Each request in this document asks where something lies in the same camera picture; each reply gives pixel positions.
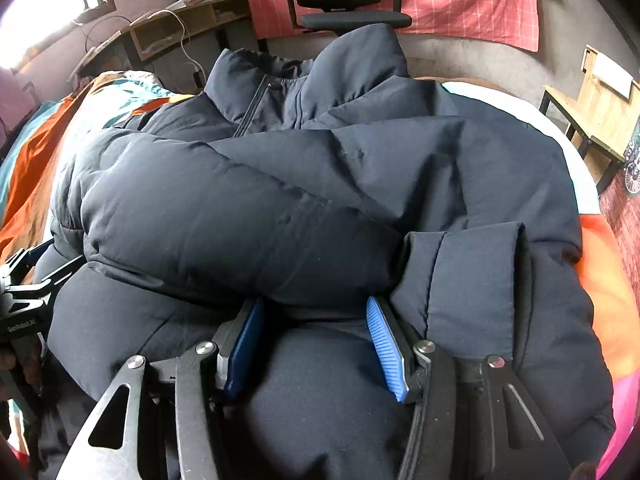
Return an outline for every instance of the wall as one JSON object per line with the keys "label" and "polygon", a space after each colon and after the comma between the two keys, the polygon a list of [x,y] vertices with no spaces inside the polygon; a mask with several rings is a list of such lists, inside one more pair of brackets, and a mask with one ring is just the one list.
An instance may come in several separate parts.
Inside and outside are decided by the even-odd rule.
{"label": "wall", "polygon": [[[136,18],[174,0],[115,0],[118,10]],[[538,0],[540,50],[537,53],[478,40],[443,38],[423,34],[400,34],[412,76],[472,77],[493,81],[513,94],[539,104],[544,84],[577,96],[582,81],[580,62],[585,44],[601,50],[638,78],[638,62],[606,12],[596,0]],[[113,18],[95,27],[91,37],[96,44],[123,26]],[[233,48],[256,49],[255,37],[247,25],[229,27]],[[305,34],[269,40],[272,54],[297,59],[315,57],[333,41],[329,34]],[[25,68],[43,99],[59,99],[70,91],[66,80],[84,56],[84,36],[80,30],[69,34],[47,49]],[[192,57],[208,73],[219,49],[212,35],[204,35],[187,46]],[[154,71],[167,88],[193,91],[193,70],[184,64],[184,55],[174,50],[154,62]],[[560,118],[553,107],[550,115]]]}
{"label": "wall", "polygon": [[[120,14],[134,20],[148,10],[161,9],[175,0],[114,1],[117,10],[113,14]],[[91,31],[91,40],[95,41],[89,40],[89,47],[106,40],[126,24],[127,22],[121,18],[111,18],[98,23]],[[84,31],[88,32],[91,26],[91,23],[85,25]],[[67,34],[25,66],[18,78],[22,82],[33,81],[41,100],[58,100],[64,97],[72,89],[66,81],[85,54],[84,40],[85,37],[80,28]],[[212,35],[203,35],[187,45],[186,48],[191,57],[202,63],[206,70],[210,69],[218,52],[217,43]],[[188,65],[183,65],[182,60],[184,60],[184,54],[177,50],[156,61],[154,67],[168,88],[174,89],[175,85],[178,85],[184,90],[192,91],[193,77],[191,73],[193,70]]]}
{"label": "wall", "polygon": [[[545,84],[577,97],[582,53],[590,44],[638,79],[638,61],[597,0],[538,0],[538,13],[536,53],[487,41],[399,34],[410,73],[490,80],[538,106]],[[272,54],[304,59],[315,57],[332,39],[310,34],[268,43]],[[561,117],[553,107],[550,115]]]}

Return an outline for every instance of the bed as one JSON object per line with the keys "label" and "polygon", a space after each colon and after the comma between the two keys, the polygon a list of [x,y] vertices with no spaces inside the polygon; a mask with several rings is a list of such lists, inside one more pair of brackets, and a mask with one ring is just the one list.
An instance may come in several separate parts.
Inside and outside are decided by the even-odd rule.
{"label": "bed", "polygon": [[[593,327],[614,385],[617,429],[598,466],[600,477],[623,447],[635,422],[640,378],[636,300],[614,234],[600,211],[593,179],[575,148],[531,104],[487,86],[491,85],[444,82],[447,91],[500,108],[553,138],[562,148],[574,184],[583,238],[583,255],[575,267],[594,305]],[[76,97],[41,108],[23,128],[19,142],[0,167],[2,259],[20,247],[50,238],[47,216],[53,183],[60,168],[81,149],[83,139],[131,114],[188,97],[163,89],[148,73],[105,73]]]}

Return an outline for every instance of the wooden desk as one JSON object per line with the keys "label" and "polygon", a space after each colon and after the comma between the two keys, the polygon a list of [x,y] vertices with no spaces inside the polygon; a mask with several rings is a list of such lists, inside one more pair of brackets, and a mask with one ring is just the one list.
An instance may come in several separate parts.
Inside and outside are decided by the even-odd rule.
{"label": "wooden desk", "polygon": [[569,122],[566,131],[569,140],[575,132],[580,135],[580,156],[584,158],[589,149],[594,148],[610,161],[598,181],[598,193],[602,193],[625,161],[625,149],[640,114],[640,84],[632,82],[629,99],[617,94],[593,75],[597,55],[598,51],[587,45],[582,57],[584,78],[577,100],[545,86],[540,111],[546,114],[549,103],[553,103]]}
{"label": "wooden desk", "polygon": [[[247,0],[201,2],[176,9],[174,13],[184,21],[188,30],[184,35],[185,41],[213,30],[220,49],[229,47],[225,25],[251,19]],[[85,56],[78,75],[97,76],[107,70],[144,70],[155,59],[179,47],[181,37],[180,22],[168,12],[152,18],[139,18]]]}

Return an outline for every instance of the window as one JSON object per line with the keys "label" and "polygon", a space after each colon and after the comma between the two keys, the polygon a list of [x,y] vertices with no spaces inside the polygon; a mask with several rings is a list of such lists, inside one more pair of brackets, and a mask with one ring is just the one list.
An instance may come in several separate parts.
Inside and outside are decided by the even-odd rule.
{"label": "window", "polygon": [[0,20],[0,66],[14,68],[87,23],[115,10],[113,0],[14,0]]}

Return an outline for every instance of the jacket cuff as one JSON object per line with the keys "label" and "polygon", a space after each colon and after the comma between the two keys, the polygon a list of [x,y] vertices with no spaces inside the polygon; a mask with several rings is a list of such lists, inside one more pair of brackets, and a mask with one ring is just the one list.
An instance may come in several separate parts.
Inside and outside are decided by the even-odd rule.
{"label": "jacket cuff", "polygon": [[514,318],[520,323],[530,312],[522,225],[409,233],[405,250],[404,273],[390,297],[398,314],[455,357],[513,359]]}

